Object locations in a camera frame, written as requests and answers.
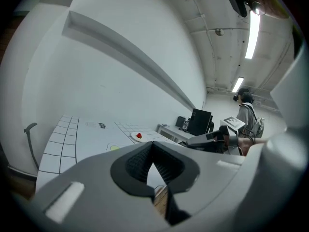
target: light fixture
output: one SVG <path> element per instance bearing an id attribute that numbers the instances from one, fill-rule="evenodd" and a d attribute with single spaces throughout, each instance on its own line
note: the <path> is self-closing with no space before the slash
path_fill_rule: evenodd
<path id="1" fill-rule="evenodd" d="M 250 33 L 249 33 L 249 42 L 247 47 L 246 57 L 252 59 L 253 53 L 255 50 L 257 36 L 259 35 L 260 29 L 260 16 L 255 14 L 253 11 L 250 11 Z"/>
<path id="2" fill-rule="evenodd" d="M 242 84 L 243 80 L 244 80 L 243 77 L 239 77 L 238 78 L 238 80 L 237 80 L 237 82 L 236 82 L 232 92 L 236 93 L 238 91 L 238 89 L 239 89 L 240 85 Z"/>

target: floor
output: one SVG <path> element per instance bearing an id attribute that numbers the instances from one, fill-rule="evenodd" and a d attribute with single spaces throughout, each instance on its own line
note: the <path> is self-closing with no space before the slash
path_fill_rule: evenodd
<path id="1" fill-rule="evenodd" d="M 35 181 L 27 180 L 16 176 L 9 171 L 5 173 L 8 188 L 14 194 L 20 195 L 26 200 L 30 200 L 35 194 Z"/>
<path id="2" fill-rule="evenodd" d="M 163 217 L 165 217 L 167 202 L 168 202 L 168 189 L 165 187 L 164 190 L 154 199 L 154 206 L 160 213 L 160 215 Z"/>

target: gray jacket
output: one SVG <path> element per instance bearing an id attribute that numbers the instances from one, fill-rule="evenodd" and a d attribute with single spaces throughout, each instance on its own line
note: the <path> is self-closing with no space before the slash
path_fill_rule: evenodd
<path id="1" fill-rule="evenodd" d="M 253 108 L 251 103 L 246 102 L 244 104 L 251 107 L 254 111 L 254 108 Z M 246 123 L 246 125 L 245 125 L 246 129 L 252 130 L 252 128 L 255 124 L 255 117 L 254 117 L 253 112 L 248 107 L 239 105 L 239 112 L 238 112 L 238 115 L 237 115 L 236 118 L 238 118 L 242 122 Z"/>

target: desk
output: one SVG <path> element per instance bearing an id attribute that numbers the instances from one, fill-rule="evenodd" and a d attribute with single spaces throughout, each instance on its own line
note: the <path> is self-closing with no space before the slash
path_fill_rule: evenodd
<path id="1" fill-rule="evenodd" d="M 91 120 L 63 115 L 52 132 L 44 150 L 38 171 L 36 192 L 85 158 L 139 144 L 131 137 L 132 132 L 142 132 L 149 141 L 176 144 L 142 125 Z M 164 188 L 161 175 L 151 166 L 147 184 L 155 189 Z"/>
<path id="2" fill-rule="evenodd" d="M 181 141 L 187 141 L 189 138 L 195 137 L 192 134 L 186 133 L 182 130 L 179 130 L 179 127 L 177 126 L 169 126 L 169 127 L 165 127 L 162 125 L 158 125 L 158 133 L 160 133 L 161 131 L 164 131 L 165 133 L 171 135 L 172 137 L 174 137 L 174 139 L 176 139 L 176 142 L 179 143 Z"/>

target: black computer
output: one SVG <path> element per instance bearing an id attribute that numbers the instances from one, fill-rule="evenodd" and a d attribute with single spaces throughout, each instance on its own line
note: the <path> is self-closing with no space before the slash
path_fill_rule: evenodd
<path id="1" fill-rule="evenodd" d="M 187 131 L 195 136 L 207 133 L 211 118 L 211 112 L 193 109 Z"/>

